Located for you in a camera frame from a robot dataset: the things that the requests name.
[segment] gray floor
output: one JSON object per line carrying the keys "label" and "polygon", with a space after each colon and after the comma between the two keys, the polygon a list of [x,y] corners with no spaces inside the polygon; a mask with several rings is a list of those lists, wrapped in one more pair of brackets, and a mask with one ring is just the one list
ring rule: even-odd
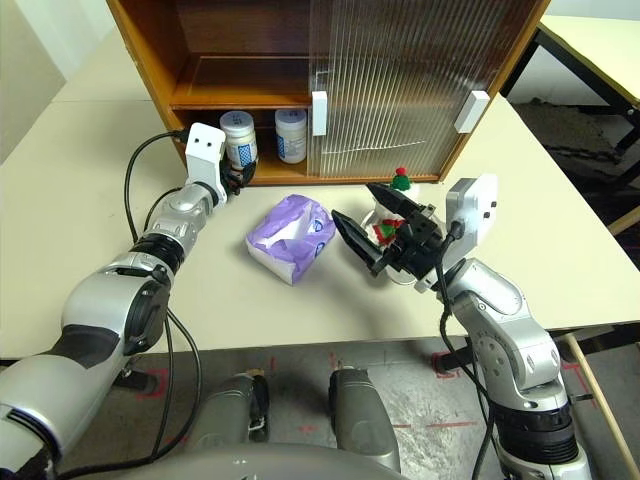
{"label": "gray floor", "polygon": [[[432,354],[443,350],[439,340],[429,339],[203,352],[205,392],[231,374],[263,369],[272,396],[271,441],[335,446],[326,407],[329,376],[340,365],[367,368],[396,427],[403,473],[416,480],[469,478],[484,432],[483,420],[475,390],[464,375],[456,372],[441,378],[431,368]],[[594,354],[589,360],[640,460],[640,425],[634,408],[640,402],[638,349],[631,345]],[[162,373],[166,357],[145,356],[137,366]],[[569,365],[564,376],[570,393],[584,393],[578,369]],[[178,355],[176,379],[167,438],[177,431],[191,402],[193,374],[188,354]],[[162,396],[141,397],[114,389],[60,470],[147,454],[162,402]],[[594,462],[594,479],[627,478],[600,411],[584,401],[575,412]],[[502,478],[492,451],[481,478]]]}

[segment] white label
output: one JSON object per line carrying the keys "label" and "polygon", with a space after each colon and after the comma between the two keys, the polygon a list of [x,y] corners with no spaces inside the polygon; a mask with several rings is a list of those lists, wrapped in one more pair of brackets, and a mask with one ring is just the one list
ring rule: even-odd
{"label": "white label", "polygon": [[242,170],[251,162],[257,161],[258,147],[255,140],[244,145],[231,145],[227,142],[227,155],[231,166],[236,170]]}

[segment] white wall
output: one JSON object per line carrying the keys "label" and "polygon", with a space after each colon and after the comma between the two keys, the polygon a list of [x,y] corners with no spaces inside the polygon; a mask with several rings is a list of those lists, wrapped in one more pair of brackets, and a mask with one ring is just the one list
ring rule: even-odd
{"label": "white wall", "polygon": [[16,3],[67,80],[115,26],[106,0],[16,0]]}
{"label": "white wall", "polygon": [[[548,15],[640,20],[640,0],[552,0]],[[537,97],[558,105],[598,105],[603,100],[593,93],[551,54],[538,48],[509,95],[512,103],[526,103]]]}

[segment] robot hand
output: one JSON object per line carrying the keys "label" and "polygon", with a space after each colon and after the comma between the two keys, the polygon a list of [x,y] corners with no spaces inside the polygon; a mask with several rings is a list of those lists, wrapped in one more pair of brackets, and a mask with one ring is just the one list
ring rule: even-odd
{"label": "robot hand", "polygon": [[497,453],[505,476],[589,480],[555,344],[531,316],[517,286],[479,260],[464,258],[495,221],[496,177],[461,179],[453,186],[447,193],[447,232],[440,230],[432,205],[418,205],[383,184],[367,187],[378,202],[405,218],[393,243],[381,251],[356,222],[333,211],[336,227],[373,275],[387,266],[411,273],[419,292],[440,291],[444,321],[452,312],[467,329],[484,374],[489,417],[498,427]]}
{"label": "robot hand", "polygon": [[0,474],[51,470],[131,355],[158,341],[174,276],[207,219],[227,202],[224,142],[221,130],[192,125],[185,186],[164,199],[131,250],[73,290],[55,345],[0,374]]}

